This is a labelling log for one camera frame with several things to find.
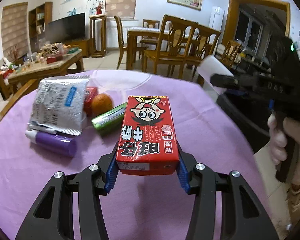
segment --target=black handle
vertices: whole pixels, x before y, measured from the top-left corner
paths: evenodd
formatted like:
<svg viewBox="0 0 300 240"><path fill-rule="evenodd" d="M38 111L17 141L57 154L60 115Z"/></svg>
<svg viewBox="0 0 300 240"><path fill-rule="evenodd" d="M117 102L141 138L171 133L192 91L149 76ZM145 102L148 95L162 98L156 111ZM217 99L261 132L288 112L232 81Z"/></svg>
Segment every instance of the black handle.
<svg viewBox="0 0 300 240"><path fill-rule="evenodd" d="M287 115L283 112L275 112L275 118L277 120L277 128L279 130L283 130L283 120L287 117ZM277 173L275 177L278 181L282 183L290 183L292 181L294 172L296 170L298 157L299 157L299 144L286 135L287 137L287 145L285 150L287 151L288 157L285 161L281 162L277 165Z"/></svg>

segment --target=white bottle cap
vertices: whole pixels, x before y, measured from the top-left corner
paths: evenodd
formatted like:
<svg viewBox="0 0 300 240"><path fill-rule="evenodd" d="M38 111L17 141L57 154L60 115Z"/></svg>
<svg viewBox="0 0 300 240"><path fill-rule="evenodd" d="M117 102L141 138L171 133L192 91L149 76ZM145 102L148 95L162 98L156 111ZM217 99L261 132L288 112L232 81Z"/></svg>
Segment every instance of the white bottle cap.
<svg viewBox="0 0 300 240"><path fill-rule="evenodd" d="M36 143L35 137L37 136L38 131L37 130L31 130L31 131L26 131L26 137L32 141L33 143Z"/></svg>

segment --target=wooden door frame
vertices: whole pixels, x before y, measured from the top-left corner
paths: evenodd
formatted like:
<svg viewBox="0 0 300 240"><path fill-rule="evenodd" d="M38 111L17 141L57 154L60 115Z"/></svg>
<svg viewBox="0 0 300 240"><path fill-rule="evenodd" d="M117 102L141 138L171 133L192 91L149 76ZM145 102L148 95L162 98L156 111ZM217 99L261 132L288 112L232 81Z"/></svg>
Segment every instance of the wooden door frame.
<svg viewBox="0 0 300 240"><path fill-rule="evenodd" d="M227 45L228 41L233 40L238 24L239 18L239 5L241 3L253 3L259 5L265 5L273 8L278 8L286 12L286 33L288 37L290 34L290 3L281 0L230 0L228 8L228 16L226 21L226 27L223 33L222 44Z"/></svg>

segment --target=orange fruit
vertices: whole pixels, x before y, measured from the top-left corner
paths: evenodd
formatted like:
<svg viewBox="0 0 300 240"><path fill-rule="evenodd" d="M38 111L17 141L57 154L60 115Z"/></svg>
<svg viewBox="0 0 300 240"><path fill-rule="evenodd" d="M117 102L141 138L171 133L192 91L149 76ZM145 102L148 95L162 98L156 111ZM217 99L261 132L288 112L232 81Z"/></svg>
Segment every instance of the orange fruit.
<svg viewBox="0 0 300 240"><path fill-rule="evenodd" d="M112 108L112 99L107 94L99 94L92 100L91 109L94 116L104 114Z"/></svg>

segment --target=silver screw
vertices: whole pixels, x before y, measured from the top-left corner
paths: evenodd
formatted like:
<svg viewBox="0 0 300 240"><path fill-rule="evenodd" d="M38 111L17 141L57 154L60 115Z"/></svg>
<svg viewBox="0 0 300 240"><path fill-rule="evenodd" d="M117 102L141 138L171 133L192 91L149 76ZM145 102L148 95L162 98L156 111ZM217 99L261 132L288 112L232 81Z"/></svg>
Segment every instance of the silver screw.
<svg viewBox="0 0 300 240"><path fill-rule="evenodd" d="M240 172L239 171L231 171L231 175L234 177L240 177Z"/></svg>
<svg viewBox="0 0 300 240"><path fill-rule="evenodd" d="M59 178L61 178L62 176L63 176L63 174L62 174L61 171L57 171L57 172L54 174L54 177L55 177L56 179L59 179Z"/></svg>
<svg viewBox="0 0 300 240"><path fill-rule="evenodd" d="M97 169L99 169L99 166L96 165L96 164L92 164L92 165L90 165L90 167L89 167L89 170L91 170L91 171L96 171Z"/></svg>
<svg viewBox="0 0 300 240"><path fill-rule="evenodd" d="M204 164L202 164L202 163L197 163L195 167L196 167L197 170L202 171L202 170L204 170L204 168L205 168L206 166L204 166Z"/></svg>
<svg viewBox="0 0 300 240"><path fill-rule="evenodd" d="M287 231L290 231L292 229L292 224L288 224L287 226L286 226L286 230Z"/></svg>

